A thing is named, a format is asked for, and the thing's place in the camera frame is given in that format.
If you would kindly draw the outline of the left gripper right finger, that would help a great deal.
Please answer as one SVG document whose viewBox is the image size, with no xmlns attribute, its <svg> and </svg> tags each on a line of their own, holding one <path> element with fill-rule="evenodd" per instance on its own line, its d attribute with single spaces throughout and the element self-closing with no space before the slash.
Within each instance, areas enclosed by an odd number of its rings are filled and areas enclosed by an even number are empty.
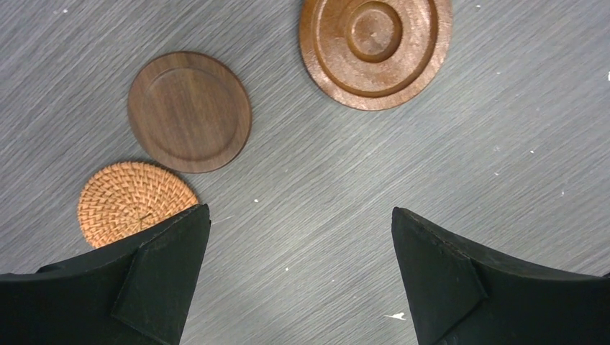
<svg viewBox="0 0 610 345">
<path fill-rule="evenodd" d="M 486 247 L 405 209 L 393 245 L 419 344 L 607 344 L 609 277 Z"/>
</svg>

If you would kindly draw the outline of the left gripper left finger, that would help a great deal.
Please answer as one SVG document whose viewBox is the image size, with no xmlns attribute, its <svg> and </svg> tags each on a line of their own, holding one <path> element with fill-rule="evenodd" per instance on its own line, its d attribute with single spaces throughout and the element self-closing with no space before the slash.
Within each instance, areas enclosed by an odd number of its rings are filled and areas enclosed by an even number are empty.
<svg viewBox="0 0 610 345">
<path fill-rule="evenodd" d="M 179 344 L 211 221 L 198 204 L 29 274 L 1 276 L 3 344 Z"/>
</svg>

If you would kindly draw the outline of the woven coaster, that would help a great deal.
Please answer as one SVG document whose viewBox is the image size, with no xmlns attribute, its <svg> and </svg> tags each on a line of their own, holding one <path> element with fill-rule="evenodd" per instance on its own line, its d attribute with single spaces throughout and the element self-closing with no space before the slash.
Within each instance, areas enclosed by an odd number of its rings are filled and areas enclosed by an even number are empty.
<svg viewBox="0 0 610 345">
<path fill-rule="evenodd" d="M 196 205 L 196 194 L 177 175 L 144 162 L 119 162 L 84 185 L 77 217 L 84 239 L 104 247 Z"/>
</svg>

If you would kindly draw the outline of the dark wooden coaster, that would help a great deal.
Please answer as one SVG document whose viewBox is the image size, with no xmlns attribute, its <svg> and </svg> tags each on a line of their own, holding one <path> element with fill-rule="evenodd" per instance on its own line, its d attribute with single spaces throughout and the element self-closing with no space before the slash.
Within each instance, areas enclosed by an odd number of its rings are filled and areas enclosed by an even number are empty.
<svg viewBox="0 0 610 345">
<path fill-rule="evenodd" d="M 140 68 L 127 94 L 127 118 L 144 151 L 182 173 L 209 173 L 231 163 L 253 123 L 241 80 L 218 59 L 185 50 Z"/>
</svg>

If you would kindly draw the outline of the ridged wooden coaster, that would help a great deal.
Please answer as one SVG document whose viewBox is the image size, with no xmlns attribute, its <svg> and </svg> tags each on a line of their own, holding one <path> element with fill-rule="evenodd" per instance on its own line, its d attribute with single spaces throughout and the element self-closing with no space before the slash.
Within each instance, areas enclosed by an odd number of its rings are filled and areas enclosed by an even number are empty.
<svg viewBox="0 0 610 345">
<path fill-rule="evenodd" d="M 310 78 L 340 104 L 400 106 L 438 74 L 452 35 L 450 0 L 308 0 L 299 20 Z"/>
</svg>

